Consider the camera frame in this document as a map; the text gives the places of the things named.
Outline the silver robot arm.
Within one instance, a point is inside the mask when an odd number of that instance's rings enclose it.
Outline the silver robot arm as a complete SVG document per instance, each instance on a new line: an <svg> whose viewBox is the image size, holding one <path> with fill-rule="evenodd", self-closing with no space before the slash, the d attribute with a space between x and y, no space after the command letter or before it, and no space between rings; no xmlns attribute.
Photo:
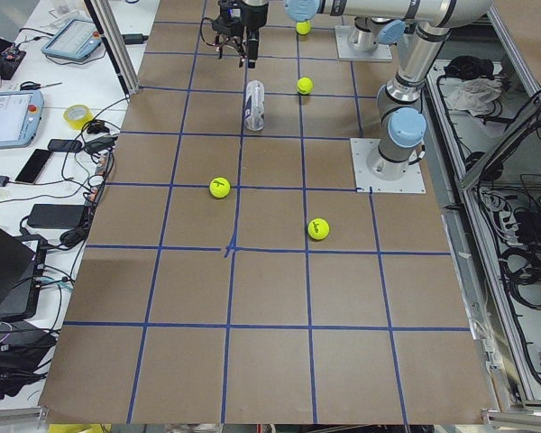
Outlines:
<svg viewBox="0 0 541 433"><path fill-rule="evenodd" d="M488 12L489 1L287 1L288 17L297 23L317 14L352 16L364 23L378 44L402 39L414 24L395 76L377 95L382 137L367 157L368 170L383 180L398 180L406 172L413 151L422 143L426 119L414 104L436 56L453 28L475 22Z"/></svg>

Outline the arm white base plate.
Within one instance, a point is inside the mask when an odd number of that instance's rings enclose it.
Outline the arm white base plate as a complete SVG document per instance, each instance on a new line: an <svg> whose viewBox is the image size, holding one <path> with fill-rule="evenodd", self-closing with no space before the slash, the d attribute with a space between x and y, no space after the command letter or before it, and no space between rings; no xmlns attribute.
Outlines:
<svg viewBox="0 0 541 433"><path fill-rule="evenodd" d="M354 26L337 25L335 41L339 60L392 62L390 46L378 43L372 32L365 32Z"/></svg>
<svg viewBox="0 0 541 433"><path fill-rule="evenodd" d="M352 138L355 190L358 193L425 194L426 187L417 159L411 151L409 159L390 162L379 153L379 139Z"/></svg>

